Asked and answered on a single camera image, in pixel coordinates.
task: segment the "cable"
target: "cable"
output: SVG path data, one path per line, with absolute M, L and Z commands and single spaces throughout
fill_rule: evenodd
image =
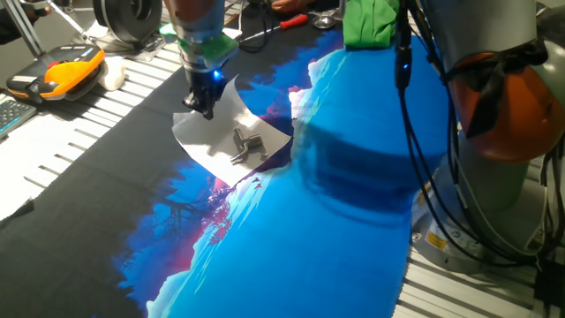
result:
M 404 11 L 401 11 L 400 13 L 404 14 L 401 16 L 401 14 L 399 13 L 399 17 L 403 17 L 403 18 L 407 18 L 405 17 L 405 13 L 406 13 L 406 7 L 405 4 L 403 5 L 403 9 Z M 397 21 L 397 30 L 402 30 L 402 27 L 405 27 L 406 25 L 402 25 L 403 21 L 402 19 L 399 19 Z M 508 253 L 502 251 L 497 245 L 495 245 L 493 242 L 491 242 L 481 231 L 480 228 L 474 223 L 474 221 L 472 220 L 472 216 L 469 213 L 468 209 L 464 206 L 463 202 L 462 202 L 462 196 L 460 195 L 460 192 L 457 194 L 459 203 L 461 205 L 462 211 L 465 214 L 465 218 L 468 219 L 471 228 L 481 237 L 481 239 L 477 239 L 477 241 L 484 246 L 485 248 L 492 250 L 493 252 L 495 252 L 495 254 L 498 254 L 500 257 L 503 257 L 509 261 L 513 261 L 514 263 L 512 264 L 500 264 L 500 263 L 495 263 L 492 261 L 487 261 L 484 259 L 479 259 L 478 257 L 475 257 L 472 254 L 469 254 L 466 250 L 464 250 L 462 247 L 460 247 L 451 237 L 450 235 L 445 231 L 445 228 L 443 227 L 443 224 L 440 222 L 439 217 L 437 216 L 437 214 L 435 213 L 435 210 L 433 208 L 433 205 L 431 204 L 431 201 L 429 199 L 426 187 L 424 185 L 424 181 L 422 179 L 422 176 L 420 174 L 419 168 L 418 168 L 418 163 L 416 161 L 416 157 L 414 155 L 414 151 L 412 148 L 412 142 L 414 143 L 414 146 L 416 147 L 417 151 L 418 151 L 418 156 L 420 161 L 422 162 L 423 166 L 424 166 L 424 170 L 426 173 L 427 178 L 430 180 L 430 185 L 432 187 L 432 189 L 434 190 L 434 192 L 436 193 L 436 198 L 438 203 L 440 204 L 440 206 L 444 209 L 444 211 L 446 212 L 446 214 L 449 216 L 449 218 L 451 218 L 451 220 L 457 225 L 459 226 L 459 228 L 461 228 L 463 231 L 467 232 L 467 234 L 470 234 L 462 225 L 460 225 L 460 223 L 451 215 L 451 213 L 446 209 L 445 205 L 443 204 L 441 197 L 439 195 L 439 192 L 437 191 L 437 187 L 435 186 L 435 182 L 433 181 L 433 176 L 431 175 L 429 168 L 427 167 L 426 164 L 426 159 L 423 156 L 423 153 L 421 152 L 421 149 L 419 147 L 418 144 L 418 140 L 416 138 L 416 135 L 413 131 L 413 127 L 411 126 L 411 122 L 408 116 L 408 110 L 406 107 L 406 102 L 405 102 L 405 88 L 408 86 L 408 82 L 410 80 L 410 68 L 407 72 L 402 72 L 399 71 L 398 69 L 398 65 L 401 66 L 407 66 L 410 62 L 411 62 L 411 57 L 407 57 L 405 55 L 406 50 L 410 51 L 410 47 L 408 45 L 410 45 L 410 39 L 406 39 L 406 37 L 402 37 L 402 33 L 398 32 L 399 38 L 400 40 L 398 40 L 398 42 L 403 43 L 403 47 L 399 48 L 397 47 L 397 63 L 396 63 L 396 83 L 397 83 L 397 87 L 399 88 L 399 96 L 401 98 L 401 107 L 403 108 L 403 118 L 404 118 L 404 126 L 406 129 L 406 135 L 407 135 L 407 141 L 408 141 L 408 147 L 409 147 L 409 151 L 411 153 L 411 160 L 412 160 L 412 165 L 414 166 L 414 170 L 417 173 L 417 177 L 418 177 L 418 182 L 420 183 L 420 188 L 422 191 L 422 194 L 424 195 L 425 199 L 426 199 L 426 203 L 428 205 L 428 207 L 430 208 L 430 211 L 433 215 L 434 220 L 436 221 L 436 223 L 438 224 L 438 226 L 440 227 L 442 233 L 444 234 L 444 236 L 448 239 L 448 241 L 456 248 L 458 249 L 460 252 L 462 252 L 463 254 L 465 254 L 466 256 L 472 258 L 475 261 L 480 261 L 482 263 L 491 265 L 491 266 L 497 266 L 497 267 L 515 267 L 515 266 L 523 266 L 523 265 L 532 265 L 533 263 L 536 263 L 538 261 L 538 255 L 536 255 L 537 257 L 510 257 L 510 255 L 508 255 Z M 428 43 L 430 43 L 430 48 L 427 48 L 427 46 L 425 45 L 424 47 L 426 48 L 427 52 L 428 52 L 428 61 L 433 64 L 434 66 L 436 66 L 436 70 L 438 70 L 438 72 L 440 73 L 440 75 L 442 76 L 442 78 L 444 78 L 444 70 L 441 64 L 441 61 L 439 61 L 439 57 L 437 56 L 437 54 L 435 53 L 435 49 L 433 46 L 433 41 L 431 39 L 428 39 L 428 41 L 426 41 Z M 398 59 L 399 59 L 399 53 L 403 53 L 400 55 L 400 58 L 402 61 L 401 63 L 398 63 Z M 457 129 L 456 129 L 456 121 L 455 121 L 455 107 L 453 106 L 453 99 L 451 98 L 450 92 L 448 91 L 448 87 L 446 85 L 446 83 L 444 83 L 444 85 L 446 86 L 446 90 L 448 93 L 448 97 L 449 97 L 449 122 L 448 122 L 448 156 L 451 157 L 451 138 L 454 139 L 454 148 L 456 151 L 456 154 L 458 156 L 458 141 L 457 141 Z M 458 164 L 456 164 L 454 166 L 453 161 L 451 158 L 449 158 L 449 168 L 450 168 L 450 172 L 452 174 L 452 178 L 454 179 L 454 183 L 456 184 L 456 187 L 458 188 Z M 558 208 L 560 210 L 560 219 L 561 220 L 565 220 L 565 212 L 563 211 L 563 206 L 562 206 L 562 198 L 561 198 L 561 193 L 558 193 Z M 563 232 L 563 224 L 561 225 L 561 229 L 560 231 L 558 231 L 558 235 L 556 236 L 557 238 L 562 237 L 562 232 Z M 544 243 L 544 249 L 541 252 L 542 254 L 545 253 L 547 250 L 551 250 L 551 248 L 555 245 L 555 238 L 553 241 L 550 240 L 546 240 L 546 242 Z
M 262 24 L 263 24 L 263 43 L 260 45 L 250 45 L 247 42 L 243 43 L 240 42 L 239 43 L 239 48 L 241 50 L 243 50 L 244 52 L 247 53 L 259 53 L 261 52 L 266 46 L 267 43 L 270 41 L 270 39 L 273 37 L 273 30 L 275 29 L 275 15 L 273 13 L 273 10 L 271 8 L 271 0 L 267 0 L 267 8 L 260 8 L 261 10 L 261 20 L 262 20 Z M 270 30 L 267 31 L 267 15 L 270 16 L 271 18 L 271 28 Z
M 407 123 L 410 122 L 410 118 L 409 118 L 409 115 L 408 115 L 408 109 L 406 107 L 405 92 L 403 90 L 399 91 L 399 97 L 400 97 L 401 111 L 403 113 L 404 123 L 407 124 Z M 426 204 L 427 204 L 428 208 L 430 209 L 430 212 L 432 213 L 433 220 L 437 223 L 438 227 L 440 228 L 441 233 L 443 234 L 443 236 L 445 236 L 445 238 L 449 241 L 449 243 L 451 243 L 451 245 L 453 247 L 455 247 L 459 252 L 463 253 L 465 256 L 473 259 L 474 261 L 479 261 L 481 263 L 484 263 L 484 264 L 490 265 L 490 266 L 494 266 L 494 267 L 511 268 L 511 267 L 517 267 L 517 266 L 523 266 L 523 265 L 532 265 L 533 263 L 535 263 L 537 261 L 537 259 L 533 259 L 533 260 L 530 260 L 530 261 L 527 261 L 527 262 L 525 261 L 524 263 L 519 263 L 519 264 L 518 263 L 511 263 L 511 264 L 496 263 L 496 262 L 489 261 L 489 260 L 486 260 L 486 259 L 478 258 L 477 256 L 469 253 L 467 250 L 465 250 L 464 248 L 459 246 L 459 244 L 457 244 L 453 240 L 451 235 L 449 235 L 449 233 L 447 232 L 447 230 L 443 226 L 443 223 L 441 222 L 440 218 L 438 217 L 437 213 L 435 212 L 435 209 L 433 208 L 433 204 L 432 204 L 430 197 L 427 193 L 426 186 L 424 184 L 424 180 L 422 179 L 422 176 L 421 176 L 420 171 L 419 171 L 418 162 L 416 161 L 416 156 L 414 155 L 414 149 L 412 148 L 412 142 L 414 143 L 414 146 L 417 146 L 418 140 L 415 139 L 414 132 L 411 130 L 410 125 L 405 125 L 405 132 L 406 132 L 406 140 L 408 142 L 408 150 L 409 150 L 409 153 L 410 153 L 412 166 L 414 168 L 414 171 L 416 171 L 416 176 L 417 176 L 420 188 L 422 190 L 424 200 L 426 201 Z
M 463 170 L 463 168 L 461 168 L 461 163 L 459 162 L 459 158 L 457 157 L 457 155 L 454 156 L 457 165 L 459 166 L 459 170 L 461 171 L 461 177 L 463 177 L 463 181 L 465 182 L 465 184 L 467 185 L 467 189 L 469 190 L 469 194 L 471 195 L 471 198 L 473 199 L 473 201 L 475 202 L 475 205 L 477 206 L 477 211 L 478 213 L 483 217 L 483 220 L 486 223 L 486 226 L 488 226 L 488 228 L 491 230 L 491 232 L 494 234 L 494 236 L 496 236 L 497 239 L 499 239 L 502 243 L 506 244 L 506 246 L 510 247 L 511 249 L 513 249 L 515 252 L 517 252 L 518 254 L 521 255 L 525 255 L 525 256 L 535 256 L 537 255 L 539 252 L 541 252 L 542 247 L 536 251 L 535 253 L 527 253 L 524 252 L 523 250 L 521 250 L 518 247 L 515 247 L 514 245 L 512 245 L 511 243 L 509 243 L 505 238 L 503 238 L 495 229 L 494 227 L 491 225 L 491 223 L 488 221 L 488 219 L 485 216 L 485 213 L 483 213 L 483 209 L 480 207 L 480 205 L 478 204 L 478 200 L 477 197 L 475 196 L 475 193 L 473 192 L 473 190 L 471 189 L 469 180 L 467 179 L 467 176 L 465 175 L 465 172 Z
M 239 3 L 239 17 L 237 17 L 237 19 L 238 19 L 237 25 L 238 25 L 239 31 L 241 31 L 241 17 L 243 16 L 242 13 L 244 12 L 244 3 L 245 3 L 245 0 L 241 0 L 240 3 Z

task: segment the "white paper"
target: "white paper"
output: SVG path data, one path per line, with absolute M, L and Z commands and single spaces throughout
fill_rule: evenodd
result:
M 235 80 L 223 90 L 222 98 L 214 106 L 212 120 L 196 111 L 173 115 L 173 134 L 180 145 L 192 159 L 228 186 L 235 186 L 290 141 L 289 135 L 247 109 L 237 93 Z M 262 157 L 257 149 L 250 152 L 245 162 L 231 164 L 230 158 L 238 153 L 233 140 L 235 128 L 241 130 L 244 138 L 258 133 L 268 156 Z
M 69 142 L 72 125 L 52 115 L 36 116 L 0 141 L 0 220 L 30 199 L 24 174 Z

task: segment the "black fabric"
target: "black fabric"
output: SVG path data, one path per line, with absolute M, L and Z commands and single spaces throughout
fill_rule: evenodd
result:
M 253 22 L 246 31 L 260 29 Z M 238 89 L 269 82 L 277 65 L 316 46 L 320 35 L 310 26 L 276 33 L 261 53 L 240 52 L 224 75 L 239 73 Z M 0 226 L 0 317 L 143 315 L 130 290 L 118 287 L 124 277 L 112 258 L 153 213 L 152 198 L 169 194 L 159 185 L 178 178 L 174 165 L 191 161 L 171 131 L 172 114 L 187 111 L 181 101 L 188 91 L 181 69 L 55 180 L 34 212 Z
M 21 33 L 6 9 L 0 9 L 0 45 L 19 39 Z

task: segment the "white slat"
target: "white slat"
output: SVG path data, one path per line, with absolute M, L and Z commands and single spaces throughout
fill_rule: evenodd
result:
M 177 63 L 173 63 L 162 58 L 156 57 L 149 62 L 142 62 L 143 64 L 151 65 L 153 67 L 158 67 L 162 70 L 169 71 L 169 72 L 176 72 L 181 65 Z
M 393 318 L 399 318 L 399 317 L 427 318 L 427 316 L 424 316 L 421 313 L 417 313 L 408 307 L 404 307 L 402 305 L 396 305 Z
M 67 168 L 69 168 L 69 166 L 71 166 L 71 163 L 53 155 L 47 158 L 42 166 L 45 167 L 47 170 L 51 170 L 56 174 L 60 175 Z
M 426 291 L 422 291 L 422 290 L 418 289 L 417 287 L 410 286 L 408 284 L 404 284 L 403 292 L 405 292 L 405 293 L 407 293 L 411 296 L 417 297 L 419 299 L 422 299 L 424 301 L 427 301 L 429 303 L 432 303 L 432 304 L 436 305 L 437 307 L 441 307 L 441 308 L 446 309 L 450 312 L 460 314 L 463 317 L 477 317 L 477 318 L 486 317 L 482 314 L 477 313 L 474 310 L 470 310 L 469 308 L 456 305 L 456 304 L 452 303 L 451 301 L 448 301 L 448 300 L 445 300 L 441 297 L 432 295 L 431 293 L 428 293 Z
M 95 108 L 89 108 L 87 106 L 80 107 L 78 102 L 73 102 L 72 104 L 69 105 L 54 104 L 51 107 L 53 107 L 54 109 L 62 110 L 64 112 L 67 112 L 77 117 L 83 117 L 85 119 L 95 122 L 96 124 L 105 125 L 107 127 L 113 127 L 116 124 L 116 122 L 113 122 L 111 120 L 93 114 L 91 110 L 95 110 Z
M 181 65 L 182 63 L 180 62 L 180 56 L 178 55 L 178 53 L 173 53 L 171 51 L 167 51 L 165 49 L 162 49 L 159 54 L 157 54 L 158 57 L 165 59 L 169 62 L 175 63 L 175 64 L 179 64 Z
M 84 133 L 74 132 L 69 136 L 69 144 L 75 147 L 82 148 L 83 150 L 88 150 L 94 143 L 96 139 L 86 136 Z
M 103 125 L 98 125 L 89 120 L 83 118 L 76 118 L 72 121 L 75 126 L 75 130 L 79 130 L 82 133 L 89 134 L 95 138 L 100 138 L 104 133 L 107 133 L 109 128 Z
M 71 145 L 66 145 L 63 148 L 58 149 L 55 156 L 58 156 L 70 162 L 75 162 L 84 153 L 85 153 L 84 151 L 76 147 L 73 147 Z
M 43 190 L 45 190 L 42 187 L 38 186 L 37 184 L 35 184 L 33 182 L 30 182 L 27 179 L 26 179 L 26 181 L 27 181 L 26 182 L 26 190 L 27 190 L 27 193 L 29 193 L 29 196 L 32 199 L 37 198 L 43 192 Z
M 555 249 L 555 262 L 558 264 L 565 264 L 565 248 L 557 247 Z
M 544 302 L 536 299 L 533 302 L 533 309 L 531 310 L 531 318 L 545 318 Z
M 149 94 L 151 94 L 151 92 L 153 92 L 152 89 L 147 88 L 147 87 L 143 87 L 141 85 L 135 84 L 129 80 L 125 81 L 124 84 L 120 87 L 120 90 L 129 93 L 129 94 L 135 94 L 141 97 L 148 97 Z
M 119 102 L 114 102 L 107 98 L 96 96 L 91 93 L 82 96 L 80 98 L 80 101 L 85 103 L 86 105 L 95 106 L 98 109 L 105 110 L 120 117 L 125 117 L 125 115 L 132 111 L 131 107 L 127 107 Z
M 560 318 L 561 317 L 561 309 L 554 305 L 549 307 L 549 318 Z
M 533 286 L 536 283 L 535 275 L 526 274 L 518 269 L 489 269 L 492 273 L 496 275 L 506 277 L 508 279 L 515 280 L 524 284 L 529 284 Z
M 143 102 L 143 98 L 118 90 L 109 92 L 102 87 L 95 87 L 93 88 L 92 92 L 132 107 L 135 107 L 139 105 L 141 102 Z
M 57 174 L 44 170 L 40 167 L 31 169 L 27 173 L 24 174 L 24 178 L 27 181 L 31 181 L 38 186 L 43 188 L 48 187 L 55 179 L 57 178 Z
M 426 266 L 434 268 L 436 270 L 442 271 L 445 277 L 453 277 L 460 281 L 467 282 L 468 285 L 471 285 L 473 288 L 478 290 L 489 291 L 490 293 L 496 293 L 508 297 L 509 299 L 515 299 L 516 301 L 523 303 L 527 306 L 533 305 L 533 297 L 534 297 L 534 290 L 533 288 L 513 282 L 508 280 L 507 278 L 503 278 L 500 276 L 495 275 L 477 275 L 475 277 L 467 276 L 464 274 L 454 273 L 442 269 L 439 266 L 436 266 L 429 260 L 427 260 L 424 256 L 419 253 L 412 252 L 411 259 L 414 261 L 418 261 Z
M 167 72 L 155 68 L 153 66 L 145 65 L 142 63 L 134 62 L 132 60 L 125 59 L 124 60 L 125 67 L 129 70 L 139 72 L 146 76 L 151 76 L 159 80 L 166 80 L 170 77 L 172 72 Z
M 90 113 L 98 117 L 102 117 L 106 120 L 109 120 L 110 122 L 113 122 L 111 126 L 113 126 L 115 123 L 117 123 L 122 119 L 120 116 L 110 114 L 109 112 L 105 110 L 100 110 L 92 105 L 85 105 L 82 102 L 68 102 L 67 105 L 65 105 L 65 107 L 74 108 L 82 113 Z
M 418 254 L 418 250 L 411 247 L 411 253 Z M 489 269 L 490 272 L 495 273 L 497 276 L 505 277 L 512 281 L 517 281 L 522 284 L 529 284 L 533 286 L 536 281 L 536 270 L 533 268 L 512 268 L 512 269 L 499 269 L 499 268 L 491 268 Z
M 460 314 L 450 312 L 446 309 L 443 309 L 441 307 L 436 306 L 435 304 L 429 303 L 425 300 L 419 299 L 418 297 L 414 297 L 414 296 L 407 294 L 405 292 L 400 293 L 398 300 L 402 301 L 403 303 L 406 303 L 406 304 L 411 304 L 412 306 L 420 308 L 420 309 L 426 311 L 427 313 L 434 314 L 434 315 L 442 317 L 442 318 L 443 317 L 445 317 L 445 318 L 462 317 Z
M 125 77 L 128 81 L 131 81 L 136 84 L 144 85 L 146 87 L 151 87 L 153 89 L 158 88 L 162 84 L 162 80 L 154 79 L 138 72 L 134 72 L 131 70 L 125 70 Z
M 178 44 L 176 42 L 165 44 L 164 48 L 171 52 L 180 54 L 180 50 L 178 49 Z
M 484 291 L 453 281 L 430 270 L 408 264 L 405 279 L 436 290 L 439 294 L 449 296 L 473 307 L 479 307 L 500 317 L 529 317 L 529 310 L 504 299 L 499 299 Z
M 392 314 L 392 318 L 411 318 L 411 317 L 400 310 L 395 310 L 395 312 Z

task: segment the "black cable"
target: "black cable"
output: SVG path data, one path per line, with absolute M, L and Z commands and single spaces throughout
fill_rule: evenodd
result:
M 272 39 L 274 29 L 275 29 L 275 14 L 273 13 L 273 9 L 271 7 L 271 0 L 267 0 L 267 7 L 260 8 L 260 15 L 263 24 L 263 42 L 260 45 L 252 45 L 246 42 L 254 42 L 254 40 L 242 41 L 239 43 L 239 48 L 247 53 L 259 53 L 261 52 L 268 44 L 268 42 Z M 270 29 L 267 28 L 267 16 L 271 19 L 271 27 Z
M 403 16 L 405 18 L 405 23 L 408 24 L 408 20 L 406 16 Z M 403 23 L 404 21 L 402 21 L 402 19 L 399 19 L 399 21 L 397 21 L 397 23 Z M 397 26 L 397 30 L 402 30 L 403 26 Z M 441 61 L 439 61 L 439 58 L 437 57 L 437 54 L 435 54 L 435 49 L 433 46 L 433 41 L 430 41 L 430 39 L 428 39 L 430 45 L 432 46 L 431 48 L 427 48 L 427 46 L 424 44 L 424 41 L 418 36 L 418 39 L 422 42 L 422 44 L 424 45 L 424 47 L 426 48 L 426 51 L 428 53 L 428 61 L 436 66 L 436 69 L 438 70 L 438 72 L 441 74 L 442 78 L 444 78 L 444 70 L 441 64 Z M 405 37 L 402 38 L 401 40 L 403 41 L 403 47 L 398 48 L 397 47 L 397 58 L 398 58 L 398 53 L 399 51 L 401 51 L 401 53 L 405 53 L 405 50 L 409 47 L 406 45 L 406 43 L 408 43 L 408 45 L 410 44 L 410 40 L 406 39 Z M 404 57 L 405 61 L 403 63 L 397 63 L 397 65 L 405 65 L 408 64 L 409 62 L 411 62 L 411 58 L 408 57 Z M 398 79 L 399 74 L 403 74 L 406 78 L 405 79 Z M 471 233 L 469 233 L 452 215 L 451 213 L 446 209 L 445 205 L 443 204 L 441 197 L 439 196 L 439 192 L 437 191 L 437 188 L 435 187 L 435 183 L 433 181 L 433 176 L 431 175 L 429 168 L 427 167 L 426 164 L 426 159 L 423 156 L 423 153 L 421 152 L 421 149 L 419 148 L 419 144 L 418 144 L 418 140 L 416 139 L 416 135 L 413 131 L 413 127 L 411 126 L 411 122 L 410 119 L 408 117 L 408 111 L 405 105 L 405 97 L 404 97 L 404 92 L 405 92 L 405 88 L 408 86 L 408 81 L 410 80 L 410 74 L 406 74 L 403 73 L 402 71 L 396 71 L 396 83 L 397 86 L 399 87 L 398 83 L 405 83 L 402 84 L 399 87 L 399 95 L 401 96 L 401 107 L 403 107 L 403 117 L 404 117 L 404 125 L 405 125 L 405 129 L 406 129 L 406 133 L 407 133 L 407 140 L 409 142 L 408 146 L 409 146 L 409 150 L 411 153 L 411 160 L 412 160 L 412 164 L 414 165 L 414 169 L 417 173 L 418 176 L 418 182 L 420 183 L 420 188 L 422 190 L 422 194 L 425 196 L 426 203 L 428 204 L 433 217 L 436 221 L 436 223 L 438 224 L 438 226 L 440 226 L 442 233 L 446 236 L 446 238 L 448 238 L 448 240 L 450 241 L 450 243 L 452 243 L 458 250 L 460 250 L 462 253 L 466 254 L 467 256 L 471 257 L 472 259 L 474 259 L 475 261 L 480 261 L 483 263 L 487 263 L 489 265 L 492 266 L 499 266 L 499 267 L 515 267 L 515 266 L 523 266 L 523 265 L 531 265 L 532 263 L 535 263 L 537 261 L 536 257 L 510 257 L 510 255 L 508 255 L 506 252 L 504 252 L 503 250 L 501 250 L 500 247 L 498 247 L 497 245 L 495 245 L 495 243 L 493 243 L 492 241 L 490 241 L 490 239 L 488 239 L 486 237 L 486 235 L 484 233 L 481 232 L 480 228 L 474 223 L 474 220 L 469 212 L 469 210 L 463 205 L 463 202 L 461 201 L 461 198 L 459 197 L 459 193 L 457 194 L 457 199 L 459 200 L 461 209 L 463 211 L 463 213 L 465 214 L 465 218 L 468 219 L 468 221 L 470 222 L 470 226 L 471 228 L 473 228 L 473 230 L 482 238 L 482 239 L 477 239 L 474 235 L 472 235 Z M 456 155 L 458 155 L 459 149 L 458 149 L 458 139 L 457 139 L 457 128 L 456 128 L 456 117 L 455 117 L 455 107 L 453 105 L 453 99 L 451 98 L 450 92 L 448 90 L 448 87 L 446 85 L 446 83 L 444 83 L 444 85 L 446 86 L 447 89 L 447 93 L 448 93 L 448 97 L 449 97 L 449 122 L 448 122 L 448 157 L 449 157 L 449 169 L 450 172 L 452 174 L 452 178 L 454 179 L 454 183 L 456 185 L 458 185 L 458 165 L 453 163 L 452 159 L 451 159 L 451 139 L 453 138 L 454 141 L 454 150 L 456 152 Z M 483 259 L 479 259 L 477 257 L 473 257 L 471 254 L 467 253 L 466 251 L 463 250 L 462 247 L 460 247 L 444 230 L 442 229 L 443 225 L 439 222 L 439 217 L 437 217 L 437 214 L 435 214 L 435 211 L 433 209 L 433 206 L 431 205 L 431 202 L 429 201 L 429 197 L 427 195 L 427 190 L 426 187 L 424 185 L 422 176 L 419 172 L 419 168 L 418 168 L 418 163 L 416 161 L 415 155 L 413 153 L 413 148 L 412 148 L 412 142 L 414 142 L 414 146 L 416 146 L 416 149 L 418 151 L 418 156 L 420 161 L 422 162 L 423 166 L 424 166 L 424 170 L 426 173 L 426 176 L 428 177 L 428 179 L 430 180 L 430 185 L 432 186 L 432 189 L 435 191 L 436 193 L 436 198 L 438 203 L 440 203 L 440 206 L 444 209 L 444 211 L 446 212 L 446 214 L 452 219 L 452 221 L 459 227 L 462 229 L 462 231 L 466 232 L 466 234 L 470 235 L 470 237 L 476 239 L 481 245 L 483 245 L 485 248 L 492 250 L 493 252 L 495 252 L 495 254 L 498 254 L 500 257 L 503 257 L 509 261 L 513 261 L 513 264 L 500 264 L 500 263 L 494 263 L 491 261 L 487 261 L 487 260 L 483 260 Z
M 408 116 L 408 110 L 407 110 L 407 107 L 406 107 L 405 92 L 399 91 L 399 97 L 400 97 L 401 111 L 403 113 L 404 122 L 408 123 L 408 122 L 410 122 L 410 118 Z M 410 129 L 410 125 L 405 125 L 404 127 L 405 127 L 406 140 L 408 142 L 408 150 L 409 150 L 409 153 L 410 153 L 412 166 L 414 168 L 414 171 L 416 171 L 418 183 L 419 183 L 420 188 L 422 190 L 422 195 L 424 196 L 424 200 L 426 201 L 426 204 L 427 204 L 428 208 L 430 209 L 430 212 L 432 213 L 432 217 L 433 217 L 434 221 L 437 223 L 438 227 L 440 228 L 441 233 L 443 234 L 443 236 L 446 237 L 446 239 L 449 241 L 449 243 L 451 243 L 451 245 L 453 247 L 455 247 L 458 251 L 463 253 L 465 256 L 473 259 L 474 261 L 478 261 L 480 263 L 484 263 L 486 265 L 493 266 L 493 267 L 513 268 L 513 267 L 519 267 L 519 266 L 533 265 L 534 263 L 536 263 L 536 261 L 537 261 L 536 258 L 531 258 L 530 260 L 524 261 L 524 262 L 521 262 L 521 263 L 510 263 L 510 264 L 497 263 L 497 262 L 494 262 L 494 261 L 481 259 L 481 258 L 478 258 L 477 256 L 467 252 L 464 248 L 459 246 L 459 244 L 457 244 L 453 240 L 451 235 L 449 235 L 449 233 L 447 232 L 447 230 L 443 226 L 443 223 L 441 222 L 440 218 L 438 217 L 435 209 L 433 208 L 433 204 L 432 204 L 430 197 L 427 193 L 426 186 L 424 184 L 424 180 L 422 179 L 422 175 L 419 171 L 418 162 L 416 160 L 416 156 L 414 155 L 414 149 L 412 148 L 412 143 L 414 143 L 414 146 L 416 146 L 418 144 L 417 140 L 412 140 L 412 138 L 415 138 L 415 134 Z
M 436 71 L 438 71 L 438 73 L 440 74 L 441 78 L 444 79 L 445 78 L 445 70 L 443 68 L 443 65 L 441 63 L 441 60 L 439 58 L 439 55 L 437 54 L 437 52 L 435 51 L 435 46 L 433 43 L 433 38 L 431 38 L 432 33 L 430 31 L 429 26 L 427 25 L 426 19 L 424 18 L 423 13 L 421 12 L 421 10 L 417 7 L 417 6 L 413 6 L 411 5 L 413 4 L 410 3 L 410 11 L 412 12 L 412 16 L 416 17 L 415 21 L 416 24 L 418 26 L 418 29 L 421 29 L 420 31 L 422 32 L 422 36 L 425 37 L 425 39 L 422 39 L 420 37 L 420 35 L 418 33 L 415 32 L 415 30 L 411 27 L 411 31 L 414 32 L 414 34 L 416 34 L 416 36 L 418 37 L 418 40 L 424 45 L 424 48 L 426 49 L 428 56 L 426 57 L 427 61 L 432 64 Z M 458 157 L 459 156 L 459 146 L 458 146 L 458 137 L 457 137 L 457 123 L 456 123 L 456 115 L 455 115 L 455 106 L 453 104 L 453 98 L 451 97 L 451 93 L 448 89 L 447 83 L 444 81 L 444 86 L 446 88 L 446 92 L 448 95 L 448 100 L 449 100 L 449 119 L 448 119 L 448 164 L 449 164 L 449 171 L 451 173 L 451 177 L 455 183 L 456 186 L 458 186 L 459 184 L 459 173 L 458 173 L 458 165 L 453 163 L 453 159 L 452 159 L 452 150 L 451 150 L 451 146 L 452 146 L 452 141 L 453 141 L 453 146 L 454 146 L 454 150 L 455 150 L 455 154 Z M 424 161 L 425 158 L 423 158 L 423 155 L 421 152 L 418 152 L 419 156 L 420 156 L 420 160 Z M 428 171 L 426 171 L 426 175 L 428 176 L 428 178 L 431 180 L 430 185 L 434 186 L 433 183 L 433 179 L 430 176 L 430 173 Z M 516 258 L 516 257 L 512 257 L 510 254 L 506 253 L 504 250 L 502 250 L 500 247 L 498 247 L 497 245 L 495 245 L 495 243 L 493 243 L 492 241 L 490 241 L 490 239 L 486 236 L 485 233 L 482 232 L 481 228 L 475 223 L 474 218 L 471 215 L 471 212 L 469 211 L 469 209 L 467 209 L 464 204 L 463 201 L 461 200 L 460 196 L 457 194 L 457 200 L 460 206 L 460 209 L 463 211 L 463 215 L 465 216 L 465 218 L 467 219 L 467 221 L 469 222 L 469 225 L 471 227 L 471 229 L 478 235 L 478 237 L 476 237 L 475 235 L 473 235 L 470 231 L 467 231 L 459 222 L 458 220 L 456 220 L 451 213 L 447 210 L 447 208 L 445 207 L 445 205 L 443 204 L 443 201 L 441 199 L 441 197 L 438 195 L 438 202 L 440 203 L 441 207 L 444 209 L 444 211 L 446 212 L 446 214 L 448 215 L 448 217 L 457 225 L 459 226 L 463 232 L 465 232 L 465 234 L 469 235 L 470 237 L 472 237 L 473 239 L 476 239 L 481 245 L 483 245 L 485 248 L 493 251 L 494 253 L 498 254 L 500 257 L 503 257 L 509 261 L 521 261 L 522 259 L 520 258 Z

